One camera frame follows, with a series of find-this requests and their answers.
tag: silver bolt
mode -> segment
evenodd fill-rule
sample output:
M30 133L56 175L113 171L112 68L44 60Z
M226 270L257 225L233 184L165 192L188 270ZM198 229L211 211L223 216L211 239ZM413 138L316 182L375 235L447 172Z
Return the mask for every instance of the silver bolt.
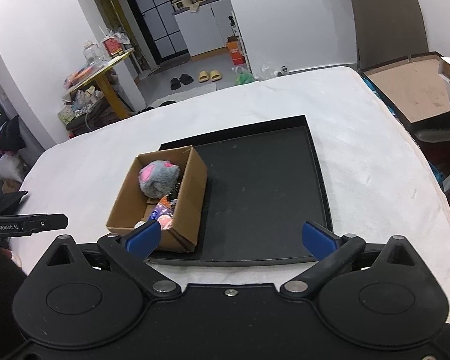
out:
M172 292L176 288L176 283L170 280L160 280L154 283L154 290L157 292Z
M292 280L285 283L285 290L294 294L308 290L308 284L301 280Z
M237 296L239 292L236 289L229 288L225 290L224 294L227 296Z

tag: plush toy ear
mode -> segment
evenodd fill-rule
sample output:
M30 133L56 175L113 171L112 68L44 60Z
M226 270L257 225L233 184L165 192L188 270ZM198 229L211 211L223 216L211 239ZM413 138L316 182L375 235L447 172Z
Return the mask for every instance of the plush toy ear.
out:
M144 183L145 181L147 181L150 178L150 175L152 174L152 171L154 170L154 168L155 168L155 165L150 163L140 171L139 176L138 176L140 183Z

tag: black tray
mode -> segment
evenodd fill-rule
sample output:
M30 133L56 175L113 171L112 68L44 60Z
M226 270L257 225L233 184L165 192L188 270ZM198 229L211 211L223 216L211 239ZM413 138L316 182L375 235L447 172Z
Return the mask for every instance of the black tray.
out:
M315 261L302 245L312 220L332 231L320 165L305 116L211 132L160 150L194 146L208 168L193 253L153 252L176 266L267 266Z

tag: stuffed animal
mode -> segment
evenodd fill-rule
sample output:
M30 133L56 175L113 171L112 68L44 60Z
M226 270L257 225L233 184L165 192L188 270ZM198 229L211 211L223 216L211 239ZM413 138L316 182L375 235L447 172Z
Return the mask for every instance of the stuffed animal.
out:
M180 168L170 161L153 161L143 168L138 181L142 192L152 199L161 199L176 185Z

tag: white bed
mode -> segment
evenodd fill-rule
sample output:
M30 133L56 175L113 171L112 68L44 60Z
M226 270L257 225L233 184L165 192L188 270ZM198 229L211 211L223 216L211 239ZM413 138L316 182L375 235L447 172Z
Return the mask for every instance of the white bed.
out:
M59 234L79 243L105 223L133 158L161 143L244 124L306 115L322 169L334 231L383 243L408 237L450 302L450 209L408 133L353 70L335 67L208 93L144 112L46 151L25 179L21 214L63 212L66 230L14 238L29 273ZM186 283L281 285L310 267L154 267Z

